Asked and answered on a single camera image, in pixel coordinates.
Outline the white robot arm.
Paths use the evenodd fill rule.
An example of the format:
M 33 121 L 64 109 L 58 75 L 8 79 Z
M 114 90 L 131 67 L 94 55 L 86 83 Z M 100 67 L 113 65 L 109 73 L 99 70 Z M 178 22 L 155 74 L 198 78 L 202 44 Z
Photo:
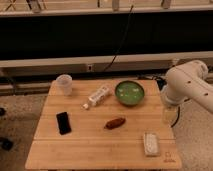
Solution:
M 166 85 L 160 91 L 164 104 L 164 122 L 174 126 L 180 117 L 180 104 L 184 98 L 194 100 L 213 114 L 213 86 L 205 79 L 207 65 L 200 60 L 193 60 L 170 68 L 166 75 Z

